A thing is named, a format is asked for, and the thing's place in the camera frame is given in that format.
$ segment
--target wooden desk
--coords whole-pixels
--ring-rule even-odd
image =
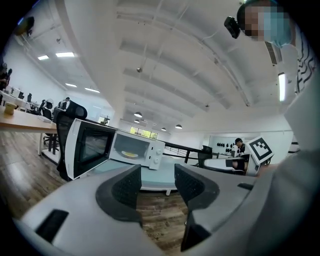
[[[37,115],[15,110],[14,114],[4,113],[5,107],[0,106],[0,131],[20,133],[40,133],[38,154],[41,155],[42,133],[56,134],[57,127],[54,122],[41,121]]]

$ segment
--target wooden floor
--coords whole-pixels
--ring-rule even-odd
[[[38,133],[0,132],[0,192],[15,218],[66,183],[56,166],[38,156]],[[143,230],[167,255],[180,254],[187,206],[178,192],[140,192]]]

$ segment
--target camera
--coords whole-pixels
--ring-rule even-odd
[[[237,39],[239,37],[240,27],[234,17],[227,17],[224,21],[224,26],[234,39]]]

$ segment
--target face mask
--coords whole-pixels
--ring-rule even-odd
[[[263,37],[278,48],[288,45],[292,41],[289,17],[277,7],[264,7],[258,14],[258,28],[263,30]]]

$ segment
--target microwave window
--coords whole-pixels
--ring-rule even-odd
[[[147,141],[118,134],[113,150],[123,158],[141,160],[147,157],[149,145]]]
[[[108,136],[86,136],[82,151],[82,162],[103,155],[107,142]]]

